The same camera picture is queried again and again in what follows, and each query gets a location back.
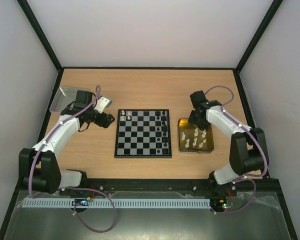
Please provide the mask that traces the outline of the gold metal tin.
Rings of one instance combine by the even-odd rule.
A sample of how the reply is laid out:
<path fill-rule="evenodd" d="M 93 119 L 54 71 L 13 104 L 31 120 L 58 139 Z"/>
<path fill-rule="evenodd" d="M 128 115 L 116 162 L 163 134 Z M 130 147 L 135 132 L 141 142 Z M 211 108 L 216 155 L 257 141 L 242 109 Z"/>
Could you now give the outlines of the gold metal tin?
<path fill-rule="evenodd" d="M 212 127 L 201 130 L 195 125 L 188 123 L 187 118 L 180 118 L 177 124 L 178 151 L 180 153 L 208 154 L 214 149 Z"/>

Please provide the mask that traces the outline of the black magnetic chess board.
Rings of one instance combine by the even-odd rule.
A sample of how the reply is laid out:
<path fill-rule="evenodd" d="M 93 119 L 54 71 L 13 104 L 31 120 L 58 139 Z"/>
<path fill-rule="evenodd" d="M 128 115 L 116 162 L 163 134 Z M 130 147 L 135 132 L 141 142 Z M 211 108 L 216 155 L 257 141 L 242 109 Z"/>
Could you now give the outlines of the black magnetic chess board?
<path fill-rule="evenodd" d="M 127 113 L 131 111 L 131 120 Z M 119 109 L 115 158 L 171 158 L 172 141 L 168 109 Z"/>

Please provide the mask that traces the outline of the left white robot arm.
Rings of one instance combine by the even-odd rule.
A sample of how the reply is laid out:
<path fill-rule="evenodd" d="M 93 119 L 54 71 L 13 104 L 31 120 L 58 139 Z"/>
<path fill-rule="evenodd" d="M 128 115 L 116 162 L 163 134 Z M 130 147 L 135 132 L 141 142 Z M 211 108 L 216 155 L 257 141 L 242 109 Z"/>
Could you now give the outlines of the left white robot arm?
<path fill-rule="evenodd" d="M 32 148 L 23 148 L 18 155 L 18 184 L 28 190 L 31 198 L 35 193 L 53 194 L 57 190 L 78 187 L 83 172 L 60 170 L 58 156 L 70 138 L 81 132 L 83 125 L 91 123 L 108 128 L 114 116 L 104 112 L 112 103 L 101 96 L 101 87 L 95 92 L 78 90 L 76 98 L 60 113 L 60 117 L 49 133 Z"/>

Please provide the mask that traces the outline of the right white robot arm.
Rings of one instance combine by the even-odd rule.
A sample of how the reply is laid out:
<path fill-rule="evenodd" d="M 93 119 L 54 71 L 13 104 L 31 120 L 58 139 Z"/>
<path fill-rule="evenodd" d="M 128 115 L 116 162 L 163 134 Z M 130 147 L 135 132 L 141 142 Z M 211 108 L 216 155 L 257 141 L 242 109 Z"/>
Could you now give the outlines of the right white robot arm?
<path fill-rule="evenodd" d="M 190 100 L 193 110 L 188 122 L 201 130 L 214 125 L 230 140 L 229 163 L 212 172 L 208 191 L 219 196 L 225 191 L 225 184 L 252 177 L 254 171 L 261 171 L 259 176 L 263 177 L 269 164 L 264 131 L 240 122 L 226 111 L 224 104 L 209 101 L 202 90 L 192 93 Z"/>

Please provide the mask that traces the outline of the silver metal tray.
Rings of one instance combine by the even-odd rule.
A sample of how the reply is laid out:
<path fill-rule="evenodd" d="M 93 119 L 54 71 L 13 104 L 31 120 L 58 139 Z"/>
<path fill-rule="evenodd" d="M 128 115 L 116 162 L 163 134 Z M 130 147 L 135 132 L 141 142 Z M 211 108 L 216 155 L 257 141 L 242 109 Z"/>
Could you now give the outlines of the silver metal tray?
<path fill-rule="evenodd" d="M 68 104 L 76 99 L 78 91 L 87 91 L 85 88 L 78 87 L 59 87 L 57 90 L 49 111 L 51 113 L 60 113 Z"/>

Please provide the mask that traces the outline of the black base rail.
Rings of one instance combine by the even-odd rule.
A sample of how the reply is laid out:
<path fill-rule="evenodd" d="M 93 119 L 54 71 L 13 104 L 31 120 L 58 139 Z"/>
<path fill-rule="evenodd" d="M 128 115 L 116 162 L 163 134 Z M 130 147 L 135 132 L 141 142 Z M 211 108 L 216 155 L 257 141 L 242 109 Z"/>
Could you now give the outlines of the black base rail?
<path fill-rule="evenodd" d="M 238 192 L 250 192 L 253 184 L 249 181 L 227 183 L 212 187 L 208 179 L 102 179 L 88 178 L 80 185 L 81 188 L 93 187 L 105 194 L 117 192 L 177 192 L 194 197 L 223 198 L 229 194 L 236 196 Z"/>

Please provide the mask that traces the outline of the black frame enclosure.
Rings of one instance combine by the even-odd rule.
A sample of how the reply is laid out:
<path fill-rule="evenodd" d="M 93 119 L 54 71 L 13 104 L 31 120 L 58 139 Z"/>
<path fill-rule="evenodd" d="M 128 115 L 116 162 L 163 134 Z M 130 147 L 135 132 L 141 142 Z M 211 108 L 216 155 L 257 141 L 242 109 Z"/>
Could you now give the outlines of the black frame enclosure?
<path fill-rule="evenodd" d="M 53 87 L 53 90 L 51 92 L 51 97 L 50 97 L 50 102 L 49 102 L 49 107 L 52 103 L 53 97 L 55 96 L 55 93 L 57 92 L 57 88 L 60 85 L 61 82 L 61 77 L 64 73 L 65 69 L 124 69 L 124 70 L 207 70 L 207 71 L 212 71 L 212 70 L 217 70 L 217 71 L 221 71 L 221 70 L 232 70 L 233 74 L 234 74 L 234 79 L 236 82 L 236 86 L 238 89 L 238 93 L 240 96 L 240 100 L 241 100 L 241 104 L 243 107 L 243 111 L 245 114 L 245 118 L 247 120 L 248 123 L 252 123 L 252 125 L 255 127 L 255 123 L 252 117 L 252 111 L 250 109 L 248 100 L 247 100 L 247 95 L 246 92 L 244 90 L 243 87 L 243 83 L 240 77 L 240 72 L 243 69 L 243 67 L 245 66 L 246 62 L 248 61 L 249 57 L 251 56 L 252 52 L 254 51 L 255 47 L 257 46 L 257 43 L 259 42 L 259 40 L 261 39 L 263 33 L 266 31 L 268 25 L 270 24 L 271 20 L 273 19 L 273 17 L 275 16 L 275 14 L 277 13 L 278 9 L 280 8 L 283 0 L 273 0 L 270 7 L 268 8 L 266 14 L 264 15 L 259 27 L 257 28 L 255 34 L 253 35 L 248 47 L 246 48 L 246 50 L 244 51 L 244 54 L 242 55 L 238 65 L 235 68 L 231 68 L 231 67 L 148 67 L 148 66 L 141 66 L 141 67 L 136 67 L 136 66 L 129 66 L 129 67 L 121 67 L 121 66 L 105 66 L 105 67 L 98 67 L 98 66 L 92 66 L 92 67 L 77 67 L 77 66 L 66 66 L 66 67 L 62 67 L 55 52 L 53 51 L 44 31 L 42 30 L 35 14 L 33 13 L 33 10 L 31 9 L 29 3 L 27 0 L 17 0 L 18 4 L 20 5 L 20 8 L 22 9 L 22 11 L 24 12 L 24 15 L 26 16 L 28 22 L 31 24 L 35 34 L 37 35 L 38 39 L 40 40 L 42 46 L 44 47 L 45 51 L 47 52 L 48 56 L 50 57 L 50 60 L 52 61 L 54 67 L 57 70 L 57 77 L 55 80 L 55 84 Z M 45 116 L 44 116 L 44 120 L 42 123 L 42 127 L 39 133 L 39 137 L 43 137 L 43 130 L 47 129 L 48 126 L 48 117 L 50 117 L 50 113 L 48 113 L 48 109 L 46 110 Z M 8 225 L 11 221 L 12 218 L 12 213 L 13 213 L 13 208 L 15 207 L 15 203 L 17 202 L 17 193 L 19 193 L 20 188 L 18 188 L 18 184 L 15 187 L 15 190 L 13 191 L 10 203 L 8 205 L 5 217 L 3 219 L 1 228 L 0 228 L 0 240 L 4 240 L 4 237 L 7 234 L 7 230 L 8 230 Z M 283 216 L 284 216 L 284 220 L 287 224 L 287 228 L 288 228 L 288 232 L 290 237 L 292 238 L 292 240 L 297 240 L 297 233 L 295 231 L 288 207 L 287 207 L 287 203 L 285 200 L 285 197 L 283 195 L 283 193 L 281 195 L 279 195 L 279 203 L 281 205 L 281 207 L 283 207 Z"/>

